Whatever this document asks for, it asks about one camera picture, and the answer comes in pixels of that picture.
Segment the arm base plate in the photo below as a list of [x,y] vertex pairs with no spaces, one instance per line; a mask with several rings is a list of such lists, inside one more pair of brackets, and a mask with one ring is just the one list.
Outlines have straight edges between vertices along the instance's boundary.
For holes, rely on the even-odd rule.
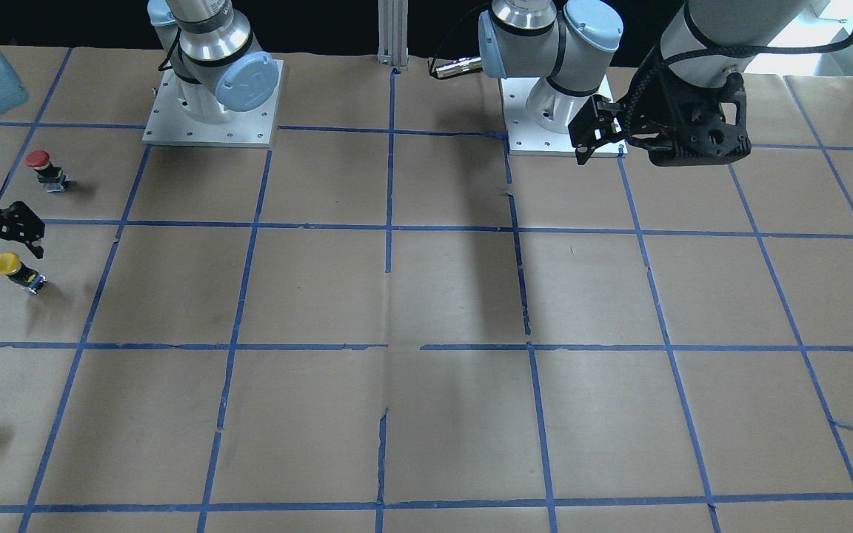
[[559,93],[542,78],[505,78],[500,82],[502,114],[515,155],[576,155],[568,124],[586,98]]
[[254,110],[235,112],[203,85],[163,73],[142,141],[153,146],[268,149],[273,143],[281,85]]

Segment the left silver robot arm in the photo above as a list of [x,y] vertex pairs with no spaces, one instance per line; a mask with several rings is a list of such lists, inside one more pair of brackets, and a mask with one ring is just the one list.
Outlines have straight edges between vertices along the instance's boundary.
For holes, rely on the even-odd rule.
[[803,1],[685,1],[618,101],[598,94],[625,23],[603,1],[494,1],[478,17],[491,78],[533,78],[530,112],[568,136],[578,164],[610,143],[658,167],[727,165],[749,156],[743,71],[758,55],[822,54],[853,44],[773,47]]

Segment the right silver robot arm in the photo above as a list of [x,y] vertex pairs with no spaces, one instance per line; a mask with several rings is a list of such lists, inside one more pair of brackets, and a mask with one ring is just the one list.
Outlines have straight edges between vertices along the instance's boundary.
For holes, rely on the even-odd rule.
[[[166,58],[143,141],[152,146],[268,148],[282,63],[261,48],[230,1],[150,1],[149,20]],[[28,91],[0,53],[0,115]],[[0,239],[44,254],[44,222],[17,201],[0,208]]]

